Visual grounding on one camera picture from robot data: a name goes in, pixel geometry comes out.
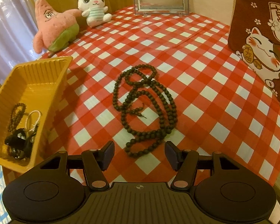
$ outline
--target striped shirt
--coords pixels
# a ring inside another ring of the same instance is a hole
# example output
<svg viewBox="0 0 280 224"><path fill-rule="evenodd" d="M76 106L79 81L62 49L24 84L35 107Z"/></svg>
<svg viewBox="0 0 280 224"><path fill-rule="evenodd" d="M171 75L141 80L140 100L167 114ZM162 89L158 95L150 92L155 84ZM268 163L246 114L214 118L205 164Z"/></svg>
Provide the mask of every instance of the striped shirt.
<svg viewBox="0 0 280 224"><path fill-rule="evenodd" d="M104 15L104 9L102 7L96 7L90 9L88 17L95 17L97 21L102 21Z"/></svg>

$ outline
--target white curtain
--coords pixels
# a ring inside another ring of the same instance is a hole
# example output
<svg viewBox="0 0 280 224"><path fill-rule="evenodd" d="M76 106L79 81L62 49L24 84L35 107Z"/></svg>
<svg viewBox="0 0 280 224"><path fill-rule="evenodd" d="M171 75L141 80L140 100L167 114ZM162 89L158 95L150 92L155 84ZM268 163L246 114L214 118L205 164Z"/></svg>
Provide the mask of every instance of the white curtain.
<svg viewBox="0 0 280 224"><path fill-rule="evenodd" d="M36 32L27 0L0 0L1 84L16 64L39 57L32 47Z"/></svg>

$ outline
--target plush toy eye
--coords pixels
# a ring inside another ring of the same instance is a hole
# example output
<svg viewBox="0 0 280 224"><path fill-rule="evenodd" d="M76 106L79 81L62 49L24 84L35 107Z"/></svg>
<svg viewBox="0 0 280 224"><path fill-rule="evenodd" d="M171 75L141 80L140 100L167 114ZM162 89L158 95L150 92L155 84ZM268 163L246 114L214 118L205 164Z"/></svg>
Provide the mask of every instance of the plush toy eye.
<svg viewBox="0 0 280 224"><path fill-rule="evenodd" d="M84 3L89 3L90 0L83 0Z"/></svg>

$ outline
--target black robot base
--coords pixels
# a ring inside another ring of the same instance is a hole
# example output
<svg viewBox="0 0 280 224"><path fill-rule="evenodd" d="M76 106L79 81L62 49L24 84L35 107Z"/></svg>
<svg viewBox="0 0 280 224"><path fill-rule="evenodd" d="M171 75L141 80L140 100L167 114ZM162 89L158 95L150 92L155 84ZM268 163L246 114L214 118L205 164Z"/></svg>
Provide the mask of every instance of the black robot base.
<svg viewBox="0 0 280 224"><path fill-rule="evenodd" d="M114 143L101 150L55 155L12 181L3 203L12 221L56 224L268 224L276 204L274 189L221 152L200 156L165 143L165 155L177 171L167 183L121 183L109 186L105 171ZM83 169L87 186L69 176ZM198 169L211 176L197 186Z"/></svg>

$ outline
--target green shorts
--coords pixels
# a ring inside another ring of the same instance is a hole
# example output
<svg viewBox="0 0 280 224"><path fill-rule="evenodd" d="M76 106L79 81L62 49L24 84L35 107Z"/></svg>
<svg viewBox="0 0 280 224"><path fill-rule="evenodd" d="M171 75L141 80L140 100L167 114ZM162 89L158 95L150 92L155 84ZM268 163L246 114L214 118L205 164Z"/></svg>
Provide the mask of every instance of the green shorts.
<svg viewBox="0 0 280 224"><path fill-rule="evenodd" d="M50 45L48 51L57 52L68 46L69 42L73 42L79 33L79 25L74 24L64 30L57 39Z"/></svg>

